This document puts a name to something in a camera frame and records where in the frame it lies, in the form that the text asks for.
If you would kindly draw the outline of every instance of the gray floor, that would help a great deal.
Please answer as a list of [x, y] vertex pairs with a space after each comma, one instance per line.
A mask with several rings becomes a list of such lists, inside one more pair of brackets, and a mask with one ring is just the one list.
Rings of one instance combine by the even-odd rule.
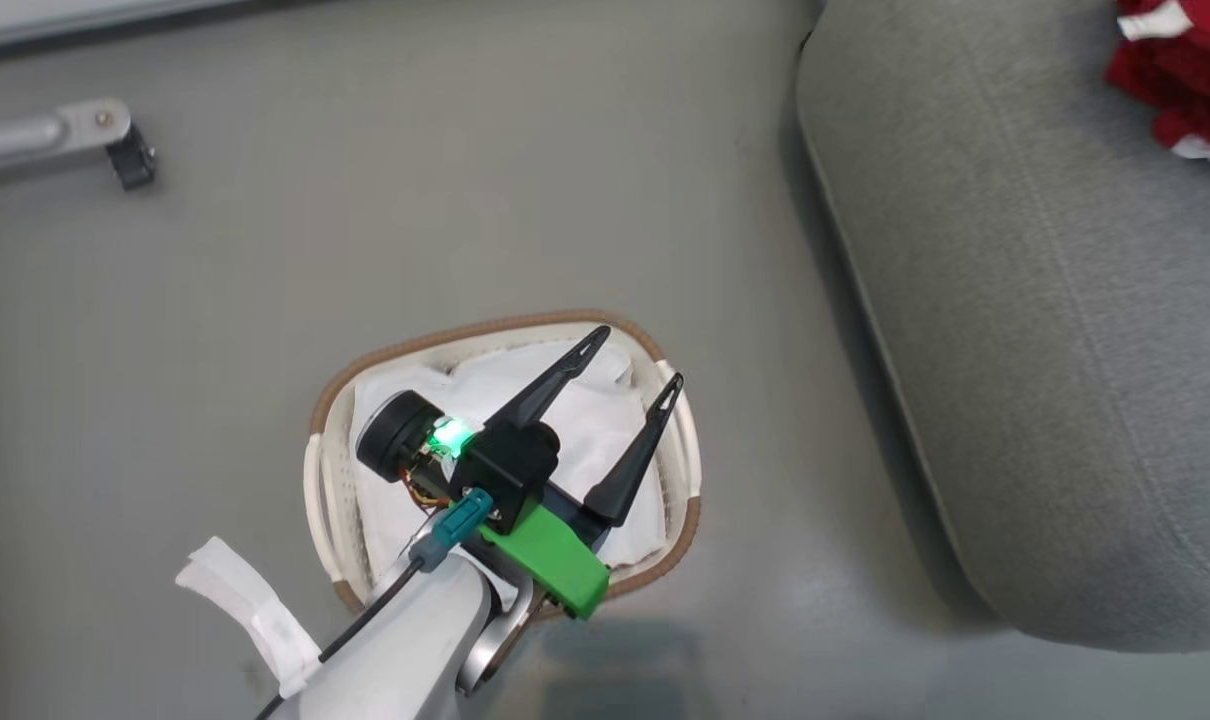
[[1035, 641], [958, 582], [794, 137], [814, 17], [335, 0], [1, 56], [0, 114], [121, 96], [165, 165], [133, 196], [97, 163], [0, 177], [0, 718], [252, 716], [265, 667], [172, 578], [220, 534], [345, 626], [299, 482], [327, 379], [603, 306], [688, 374], [701, 535], [465, 715], [1210, 719], [1210, 653]]

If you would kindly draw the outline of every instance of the gray cushion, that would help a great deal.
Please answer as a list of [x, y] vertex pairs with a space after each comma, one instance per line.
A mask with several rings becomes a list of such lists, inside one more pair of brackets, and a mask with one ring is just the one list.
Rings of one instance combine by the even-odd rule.
[[1111, 0], [834, 0], [802, 125], [953, 547], [1018, 628], [1210, 649], [1210, 165]]

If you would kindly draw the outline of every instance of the green 3d-printed part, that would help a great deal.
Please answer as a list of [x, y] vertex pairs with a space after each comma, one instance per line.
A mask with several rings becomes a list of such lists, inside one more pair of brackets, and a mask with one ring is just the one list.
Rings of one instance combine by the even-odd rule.
[[597, 605], [605, 600], [609, 568], [544, 506], [529, 512], [509, 536], [482, 525], [482, 537], [512, 557], [576, 618], [590, 618]]

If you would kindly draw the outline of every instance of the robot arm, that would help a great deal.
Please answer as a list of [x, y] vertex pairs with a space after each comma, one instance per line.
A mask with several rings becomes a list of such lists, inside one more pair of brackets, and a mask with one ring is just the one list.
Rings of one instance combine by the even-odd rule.
[[[592, 616], [609, 588], [597, 551], [627, 519], [684, 382], [674, 375], [613, 468], [574, 500], [551, 483], [560, 439], [541, 417], [609, 333], [588, 334], [476, 432], [411, 391], [369, 420], [357, 459], [449, 507], [410, 541], [387, 574], [394, 582], [321, 653], [302, 692], [277, 696], [259, 720], [456, 718], [455, 697], [490, 679], [546, 601]], [[508, 611], [480, 570], [448, 554], [459, 545], [517, 587]]]

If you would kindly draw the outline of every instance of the white tape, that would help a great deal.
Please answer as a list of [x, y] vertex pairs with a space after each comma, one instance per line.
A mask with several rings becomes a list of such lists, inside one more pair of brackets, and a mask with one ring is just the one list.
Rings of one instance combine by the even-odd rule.
[[1117, 22], [1122, 35], [1130, 40], [1177, 38], [1195, 27], [1179, 0], [1166, 0], [1150, 13], [1125, 15]]
[[1181, 159], [1210, 161], [1210, 143], [1199, 136], [1185, 136], [1169, 151], [1172, 151], [1172, 154], [1179, 155]]
[[304, 689], [321, 667], [317, 661], [321, 647], [276, 597], [271, 584], [218, 537], [209, 538], [189, 559], [174, 582], [209, 598], [243, 626], [280, 680], [282, 698]]

